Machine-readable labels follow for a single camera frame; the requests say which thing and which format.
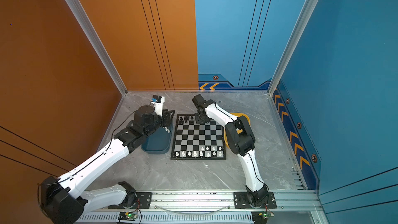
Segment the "right green circuit board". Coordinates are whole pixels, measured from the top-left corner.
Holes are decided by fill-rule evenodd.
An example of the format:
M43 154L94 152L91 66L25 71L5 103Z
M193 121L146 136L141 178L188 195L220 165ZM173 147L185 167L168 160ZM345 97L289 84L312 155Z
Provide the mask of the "right green circuit board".
M261 212L261 213L259 214L259 216L261 216L263 219L268 219L268 218L271 217L271 214L268 213L268 212Z

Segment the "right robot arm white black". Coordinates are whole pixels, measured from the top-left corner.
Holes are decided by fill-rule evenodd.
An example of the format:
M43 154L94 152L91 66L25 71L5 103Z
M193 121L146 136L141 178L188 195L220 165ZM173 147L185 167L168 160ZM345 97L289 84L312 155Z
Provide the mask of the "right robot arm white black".
M197 108L195 119L198 124L214 120L224 128L228 146L238 156L242 165L249 203L255 208L264 205L269 196L269 188L262 179L257 165L256 138L248 119L227 112L219 106L218 101L205 100L200 94L194 96L192 101Z

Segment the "left green circuit board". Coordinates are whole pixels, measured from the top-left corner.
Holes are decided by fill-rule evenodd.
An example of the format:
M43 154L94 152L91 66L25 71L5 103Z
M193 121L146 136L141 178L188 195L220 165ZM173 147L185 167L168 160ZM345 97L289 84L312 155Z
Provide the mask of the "left green circuit board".
M134 212L120 212L118 216L119 222L135 222L139 218L139 215Z

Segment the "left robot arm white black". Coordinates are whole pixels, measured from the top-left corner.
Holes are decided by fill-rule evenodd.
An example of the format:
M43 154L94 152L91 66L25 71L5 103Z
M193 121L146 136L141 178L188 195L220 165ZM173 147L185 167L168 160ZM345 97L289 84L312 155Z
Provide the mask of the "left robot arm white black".
M126 181L99 190L88 190L99 176L119 160L127 157L158 129L168 130L173 123L174 110L161 104L141 106L124 129L96 154L71 171L38 185L38 204L43 214L54 224L73 224L81 215L108 206L131 208L136 204L136 190Z

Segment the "black and white chessboard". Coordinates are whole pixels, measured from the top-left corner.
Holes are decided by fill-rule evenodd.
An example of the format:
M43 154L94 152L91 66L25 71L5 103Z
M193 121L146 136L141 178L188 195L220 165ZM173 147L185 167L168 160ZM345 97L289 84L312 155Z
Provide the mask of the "black and white chessboard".
M193 114L177 115L172 160L226 160L224 128L216 121L198 124Z

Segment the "teal plastic tray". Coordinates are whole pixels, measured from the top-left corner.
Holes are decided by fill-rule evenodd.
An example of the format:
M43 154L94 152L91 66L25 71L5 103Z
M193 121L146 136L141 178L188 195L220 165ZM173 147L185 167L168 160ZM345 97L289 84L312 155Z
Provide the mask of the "teal plastic tray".
M142 150L150 155L166 154L171 145L172 127L160 127L152 135L147 137L146 142L141 146Z

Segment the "green circuit board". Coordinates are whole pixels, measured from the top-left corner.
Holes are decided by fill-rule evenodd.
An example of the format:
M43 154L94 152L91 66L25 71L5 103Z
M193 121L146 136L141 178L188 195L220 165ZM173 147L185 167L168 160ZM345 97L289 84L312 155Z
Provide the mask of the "green circuit board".
M119 222L135 222L139 218L139 215L134 212L120 212L118 216Z
M261 213L259 214L259 216L261 216L263 219L268 219L268 218L271 217L271 214L268 213L268 212L261 212Z

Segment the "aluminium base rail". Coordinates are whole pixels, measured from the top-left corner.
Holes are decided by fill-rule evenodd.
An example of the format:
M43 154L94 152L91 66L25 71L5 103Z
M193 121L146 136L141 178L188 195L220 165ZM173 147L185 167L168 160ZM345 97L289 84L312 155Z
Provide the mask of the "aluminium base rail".
M267 203L252 207L244 192L237 190L154 190L147 195L138 191L140 208L149 211L321 211L321 203L313 190L272 190Z

